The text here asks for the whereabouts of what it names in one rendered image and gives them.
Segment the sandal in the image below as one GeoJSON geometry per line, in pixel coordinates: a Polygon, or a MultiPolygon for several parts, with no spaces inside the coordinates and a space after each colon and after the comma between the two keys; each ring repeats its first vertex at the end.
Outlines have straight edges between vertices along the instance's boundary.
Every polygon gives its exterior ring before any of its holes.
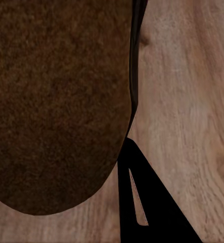
{"type": "Polygon", "coordinates": [[[0,0],[0,201],[34,216],[83,203],[138,107],[148,0],[0,0]]]}

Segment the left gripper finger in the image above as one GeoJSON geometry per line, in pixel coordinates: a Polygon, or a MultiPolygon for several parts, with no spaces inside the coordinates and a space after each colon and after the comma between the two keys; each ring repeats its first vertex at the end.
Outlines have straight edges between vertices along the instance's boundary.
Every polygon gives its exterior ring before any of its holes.
{"type": "Polygon", "coordinates": [[[121,243],[203,243],[133,140],[117,162],[121,243]],[[137,223],[129,169],[148,226],[137,223]]]}

